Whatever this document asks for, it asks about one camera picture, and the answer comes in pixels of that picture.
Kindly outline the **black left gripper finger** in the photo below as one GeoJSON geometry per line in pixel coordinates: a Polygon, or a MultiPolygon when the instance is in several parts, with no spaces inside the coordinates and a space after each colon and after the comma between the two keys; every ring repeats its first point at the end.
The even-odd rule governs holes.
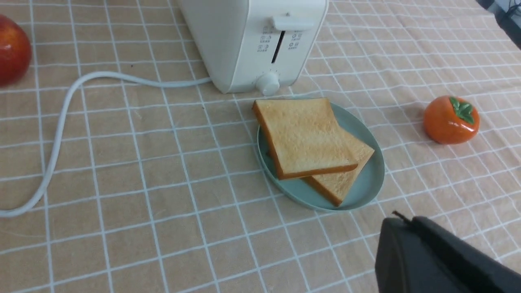
{"type": "Polygon", "coordinates": [[[521,276],[424,216],[393,211],[375,259],[380,293],[519,293],[521,276]]]}

